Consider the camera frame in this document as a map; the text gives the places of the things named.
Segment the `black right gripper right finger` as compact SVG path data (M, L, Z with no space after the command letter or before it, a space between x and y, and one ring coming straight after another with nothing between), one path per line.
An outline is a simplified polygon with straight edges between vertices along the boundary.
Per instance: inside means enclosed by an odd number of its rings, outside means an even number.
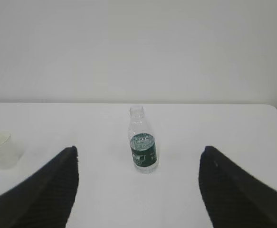
M214 228L277 228L277 191L213 146L201 154L198 183Z

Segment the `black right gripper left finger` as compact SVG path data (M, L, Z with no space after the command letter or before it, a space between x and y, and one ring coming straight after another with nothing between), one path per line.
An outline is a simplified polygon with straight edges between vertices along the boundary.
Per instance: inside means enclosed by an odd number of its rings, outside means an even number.
M79 185L78 153L67 147L0 195L0 228L64 228Z

